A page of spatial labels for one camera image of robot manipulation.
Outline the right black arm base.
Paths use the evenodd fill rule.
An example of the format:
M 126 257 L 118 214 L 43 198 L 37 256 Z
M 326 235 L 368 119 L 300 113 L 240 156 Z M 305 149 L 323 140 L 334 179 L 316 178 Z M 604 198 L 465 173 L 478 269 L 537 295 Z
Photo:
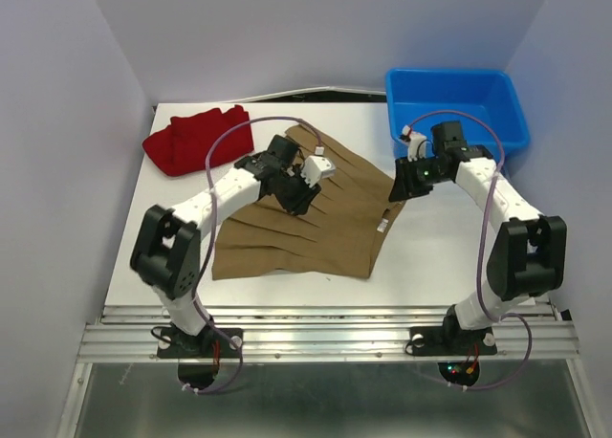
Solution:
M 463 330 L 453 323 L 411 326 L 404 344 L 407 355 L 414 357 L 492 356 L 497 354 L 491 327 Z

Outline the tan skirt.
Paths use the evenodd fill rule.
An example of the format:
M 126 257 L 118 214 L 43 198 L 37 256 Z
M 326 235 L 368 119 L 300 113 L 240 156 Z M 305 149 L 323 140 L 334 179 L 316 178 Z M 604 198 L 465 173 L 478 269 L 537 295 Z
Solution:
M 323 135 L 336 167 L 303 216 L 292 216 L 273 196 L 237 211 L 219 230 L 212 277 L 255 277 L 282 270 L 365 279 L 401 213 L 391 203 L 393 180 L 362 156 Z

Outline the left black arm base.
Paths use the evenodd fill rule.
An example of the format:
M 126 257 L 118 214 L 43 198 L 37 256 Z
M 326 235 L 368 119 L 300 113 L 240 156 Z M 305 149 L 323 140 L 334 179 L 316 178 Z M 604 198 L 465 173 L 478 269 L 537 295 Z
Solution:
M 151 336 L 158 342 L 157 357 L 162 360 L 238 360 L 238 351 L 210 328 L 198 336 L 188 335 L 174 325 L 154 326 Z

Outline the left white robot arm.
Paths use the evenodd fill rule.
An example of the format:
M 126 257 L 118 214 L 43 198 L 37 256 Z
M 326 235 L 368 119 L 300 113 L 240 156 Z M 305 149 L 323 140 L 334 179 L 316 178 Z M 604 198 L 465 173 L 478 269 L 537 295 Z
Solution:
M 335 173 L 322 146 L 301 164 L 295 162 L 298 151 L 296 142 L 276 135 L 266 150 L 238 160 L 208 189 L 171 208 L 154 205 L 145 212 L 130 268 L 156 293 L 190 355 L 204 355 L 212 346 L 210 315 L 197 295 L 211 257 L 201 256 L 202 241 L 213 242 L 219 224 L 266 196 L 293 216 L 306 214 L 320 182 Z

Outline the red skirt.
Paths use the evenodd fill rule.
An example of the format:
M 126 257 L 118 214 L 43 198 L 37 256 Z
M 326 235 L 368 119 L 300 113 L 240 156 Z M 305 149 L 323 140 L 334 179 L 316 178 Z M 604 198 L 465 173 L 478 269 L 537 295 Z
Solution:
M 215 141 L 233 126 L 248 121 L 249 114 L 238 105 L 223 112 L 213 108 L 191 117 L 172 117 L 163 130 L 142 143 L 147 157 L 168 177 L 180 177 L 205 169 L 205 158 Z M 251 127 L 240 127 L 220 142 L 209 167 L 228 164 L 254 150 Z

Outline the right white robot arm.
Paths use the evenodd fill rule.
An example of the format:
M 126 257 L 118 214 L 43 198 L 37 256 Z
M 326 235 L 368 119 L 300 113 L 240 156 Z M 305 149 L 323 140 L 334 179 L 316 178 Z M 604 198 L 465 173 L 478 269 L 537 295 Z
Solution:
M 453 182 L 482 210 L 481 231 L 495 233 L 491 250 L 478 249 L 475 292 L 451 307 L 440 329 L 443 346 L 461 352 L 473 343 L 475 330 L 560 287 L 567 225 L 530 205 L 502 175 L 490 150 L 465 140 L 459 121 L 434 125 L 429 137 L 405 126 L 400 140 L 407 151 L 395 162 L 390 201 L 423 197 L 435 185 Z

